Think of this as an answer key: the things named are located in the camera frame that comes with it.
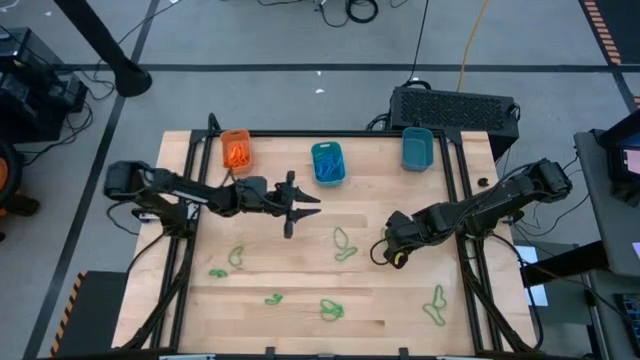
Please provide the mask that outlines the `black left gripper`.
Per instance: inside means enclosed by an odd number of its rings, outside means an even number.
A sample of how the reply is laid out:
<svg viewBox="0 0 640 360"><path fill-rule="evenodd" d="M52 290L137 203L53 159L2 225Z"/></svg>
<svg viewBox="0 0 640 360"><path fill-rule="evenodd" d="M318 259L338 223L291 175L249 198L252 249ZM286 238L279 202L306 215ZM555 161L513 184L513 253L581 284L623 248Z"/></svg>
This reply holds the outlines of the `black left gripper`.
<svg viewBox="0 0 640 360"><path fill-rule="evenodd" d="M302 203L320 203L321 200L304 193L294 185L295 172L287 172L284 182L275 184L273 191L267 190L267 181L261 176L233 179L234 200L232 213L266 213L272 216L284 216L284 237L291 239L294 225L302 218L317 214L320 209L292 210L293 201Z"/></svg>

